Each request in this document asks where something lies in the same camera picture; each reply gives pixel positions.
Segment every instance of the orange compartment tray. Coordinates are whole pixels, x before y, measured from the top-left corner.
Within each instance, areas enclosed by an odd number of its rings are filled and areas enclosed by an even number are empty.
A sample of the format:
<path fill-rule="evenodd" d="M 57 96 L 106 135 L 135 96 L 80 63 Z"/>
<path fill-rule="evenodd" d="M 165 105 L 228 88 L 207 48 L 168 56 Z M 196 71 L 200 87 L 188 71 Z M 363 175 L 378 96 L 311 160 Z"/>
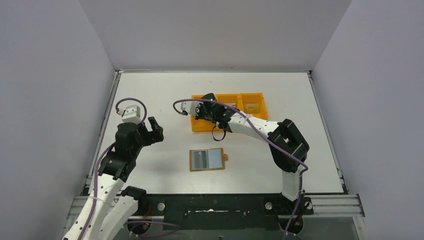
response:
<path fill-rule="evenodd" d="M 192 99 L 201 99 L 204 95 L 192 95 Z M 235 94 L 215 94 L 218 102 L 228 104 L 232 107 L 252 114 L 256 118 L 268 120 L 268 112 L 265 107 L 264 95 L 258 93 L 235 93 Z M 191 130 L 195 133 L 211 132 L 215 124 L 203 119 L 196 120 L 195 116 L 191 116 Z M 215 129 L 217 132 L 222 132 L 222 129 Z"/>

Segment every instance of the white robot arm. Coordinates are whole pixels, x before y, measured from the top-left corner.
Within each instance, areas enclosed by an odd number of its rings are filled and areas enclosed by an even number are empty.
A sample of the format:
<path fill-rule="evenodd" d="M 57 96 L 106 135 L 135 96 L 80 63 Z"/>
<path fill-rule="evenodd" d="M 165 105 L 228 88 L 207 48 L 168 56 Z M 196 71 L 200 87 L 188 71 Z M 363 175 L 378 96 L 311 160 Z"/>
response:
<path fill-rule="evenodd" d="M 202 102 L 196 101 L 196 99 L 181 100 L 181 113 L 195 116 L 197 120 L 210 121 L 225 132 L 245 134 L 266 143 L 271 141 L 302 163 L 306 160 L 309 145 L 291 120 L 285 119 L 283 122 L 263 120 L 242 111 L 234 111 L 234 109 L 217 104 L 215 101 L 213 93 L 203 96 Z M 299 162 L 294 161 L 293 158 L 283 154 L 272 145 L 269 147 L 275 164 L 282 170 L 281 193 L 290 201 L 294 201 L 299 196 L 299 176 L 303 170 L 300 169 L 302 166 L 299 167 Z"/>
<path fill-rule="evenodd" d="M 122 114 L 123 123 L 118 125 L 116 142 L 100 156 L 101 162 L 96 163 L 94 190 L 62 240 L 112 240 L 131 215 L 147 211 L 144 209 L 148 207 L 146 191 L 128 186 L 108 213 L 112 201 L 136 166 L 141 149 L 162 142 L 163 129 L 154 117 L 149 117 L 152 130 L 148 131 L 136 105 L 118 113 Z"/>

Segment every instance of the white wall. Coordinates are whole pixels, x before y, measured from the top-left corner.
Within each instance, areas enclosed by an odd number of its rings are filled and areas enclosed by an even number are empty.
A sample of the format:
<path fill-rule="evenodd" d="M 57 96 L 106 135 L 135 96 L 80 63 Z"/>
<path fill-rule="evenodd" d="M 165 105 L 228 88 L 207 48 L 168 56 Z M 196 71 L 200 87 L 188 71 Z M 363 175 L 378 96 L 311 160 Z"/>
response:
<path fill-rule="evenodd" d="M 0 23 L 0 238 L 59 239 L 114 69 L 77 0 L 3 0 Z"/>
<path fill-rule="evenodd" d="M 353 0 L 312 77 L 369 239 L 423 239 L 424 1 Z"/>
<path fill-rule="evenodd" d="M 311 70 L 352 0 L 79 0 L 116 69 Z"/>

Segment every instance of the screw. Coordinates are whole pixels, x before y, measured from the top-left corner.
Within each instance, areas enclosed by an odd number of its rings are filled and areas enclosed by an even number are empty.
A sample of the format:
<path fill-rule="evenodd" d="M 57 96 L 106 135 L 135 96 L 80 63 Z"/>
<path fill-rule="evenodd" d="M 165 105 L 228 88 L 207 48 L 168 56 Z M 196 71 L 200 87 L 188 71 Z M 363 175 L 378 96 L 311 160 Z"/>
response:
<path fill-rule="evenodd" d="M 159 211 L 163 211 L 165 209 L 165 204 L 163 203 L 163 202 L 160 202 L 158 205 L 157 205 L 157 210 L 159 210 Z"/>
<path fill-rule="evenodd" d="M 266 209 L 266 210 L 271 210 L 271 209 L 273 209 L 273 204 L 272 204 L 272 203 L 270 203 L 270 202 L 265 203 L 265 209 Z"/>

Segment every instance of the purple cable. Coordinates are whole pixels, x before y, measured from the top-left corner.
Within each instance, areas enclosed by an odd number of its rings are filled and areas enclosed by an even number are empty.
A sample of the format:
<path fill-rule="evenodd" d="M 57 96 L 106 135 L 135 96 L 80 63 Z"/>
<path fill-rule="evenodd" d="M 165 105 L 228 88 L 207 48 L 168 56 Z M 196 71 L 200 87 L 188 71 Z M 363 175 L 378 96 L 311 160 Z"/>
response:
<path fill-rule="evenodd" d="M 146 117 L 147 117 L 147 108 L 146 108 L 146 105 L 142 101 L 138 100 L 137 98 L 133 98 L 133 97 L 122 98 L 115 105 L 116 112 L 118 112 L 118 110 L 119 110 L 118 105 L 122 102 L 125 102 L 125 101 L 136 101 L 137 103 L 141 104 L 141 106 L 144 109 L 144 116 L 141 119 L 141 122 L 144 123 L 144 121 L 146 120 Z"/>
<path fill-rule="evenodd" d="M 171 227 L 175 227 L 176 229 L 166 232 L 164 234 L 160 234 L 160 235 L 153 235 L 153 236 L 143 236 L 143 235 L 139 235 L 138 237 L 140 238 L 144 238 L 144 239 L 153 239 L 153 238 L 159 238 L 159 237 L 163 237 L 163 236 L 167 236 L 170 234 L 173 234 L 179 230 L 181 230 L 181 227 L 173 224 L 173 223 L 168 223 L 168 222 L 161 222 L 161 221 L 144 221 L 144 220 L 135 220 L 135 221 L 128 221 L 126 224 L 136 224 L 134 226 L 131 227 L 131 229 L 129 230 L 130 232 L 132 232 L 136 227 L 142 225 L 142 224 L 159 224 L 159 225 L 164 225 L 164 226 L 171 226 Z"/>
<path fill-rule="evenodd" d="M 106 148 L 106 150 L 104 150 L 104 152 L 101 153 L 100 157 L 98 157 L 98 160 L 95 162 L 94 165 L 94 187 L 93 187 L 93 203 L 91 205 L 91 209 L 90 209 L 90 213 L 88 215 L 87 221 L 84 224 L 84 227 L 82 227 L 81 233 L 79 234 L 77 240 L 81 240 L 84 236 L 84 233 L 86 232 L 86 229 L 90 223 L 90 221 L 92 220 L 93 214 L 94 214 L 94 209 L 96 208 L 96 204 L 97 204 L 97 181 L 98 181 L 98 174 L 97 174 L 97 170 L 99 169 L 99 165 L 100 162 L 102 162 L 103 157 L 105 156 L 105 154 L 114 146 L 115 143 L 112 143 L 110 146 L 108 146 Z"/>
<path fill-rule="evenodd" d="M 295 156 L 293 156 L 292 154 L 290 154 L 290 153 L 288 153 L 287 151 L 285 151 L 284 149 L 282 149 L 281 147 L 279 147 L 279 146 L 277 146 L 275 143 L 273 143 L 271 140 L 269 140 L 268 138 L 267 138 L 267 136 L 265 135 L 265 134 L 263 134 L 262 132 L 260 132 L 256 127 L 255 127 L 255 125 L 249 120 L 249 118 L 248 117 L 246 117 L 246 115 L 244 115 L 240 110 L 238 110 L 237 108 L 234 108 L 234 107 L 232 107 L 232 106 L 229 106 L 229 105 L 227 105 L 227 104 L 225 104 L 225 103 L 222 103 L 222 102 L 219 102 L 219 101 L 213 101 L 213 100 L 209 100 L 209 99 L 193 99 L 193 98 L 188 98 L 188 99 L 181 99 L 181 100 L 178 100 L 178 101 L 175 101 L 174 103 L 173 103 L 173 105 L 172 105 L 172 107 L 173 107 L 173 109 L 177 112 L 177 113 L 179 113 L 179 114 L 181 114 L 181 115 L 185 115 L 182 111 L 179 111 L 175 106 L 176 106 L 176 104 L 179 104 L 179 103 L 183 103 L 183 102 L 203 102 L 203 103 L 214 103 L 214 104 L 218 104 L 218 105 L 221 105 L 221 106 L 224 106 L 224 107 L 226 107 L 226 108 L 228 108 L 228 109 L 230 109 L 230 110 L 232 110 L 232 111 L 234 111 L 234 112 L 236 112 L 236 113 L 238 113 L 238 114 L 240 114 L 240 116 L 242 116 L 244 119 L 246 119 L 246 122 L 251 126 L 251 128 L 265 141 L 265 142 L 267 142 L 269 145 L 271 145 L 271 146 L 273 146 L 275 149 L 277 149 L 278 151 L 280 151 L 281 153 L 283 153 L 284 155 L 286 155 L 287 157 L 289 157 L 290 159 L 292 159 L 293 161 L 295 161 L 296 163 L 298 163 L 298 164 L 300 164 L 300 165 L 302 165 L 303 167 L 304 167 L 304 169 L 302 170 L 302 171 L 300 171 L 300 173 L 299 173 L 299 192 L 301 192 L 302 191 L 302 174 L 304 173 L 304 172 L 306 172 L 309 168 L 308 168 L 308 166 L 305 164 L 305 163 L 303 163 L 302 161 L 300 161 L 297 157 L 295 157 Z M 286 237 L 287 237 L 287 235 L 288 235 L 288 233 L 290 233 L 290 234 L 292 234 L 293 235 L 293 233 L 291 233 L 291 232 L 289 232 L 288 231 L 288 229 L 289 229 L 289 226 L 290 226 L 290 223 L 291 223 L 291 221 L 293 220 L 293 217 L 295 216 L 295 213 L 296 213 L 296 210 L 298 209 L 298 207 L 299 207 L 299 204 L 300 204 L 300 202 L 301 202 L 301 198 L 300 197 L 298 197 L 297 198 L 297 200 L 296 200 L 296 204 L 294 205 L 294 209 L 293 209 L 293 212 L 291 213 L 291 215 L 290 215 L 290 218 L 288 219 L 288 223 L 287 223 L 287 225 L 285 226 L 285 229 L 284 229 L 284 234 L 283 234 L 283 236 L 282 236 L 282 239 L 284 240 L 284 239 L 286 239 Z"/>

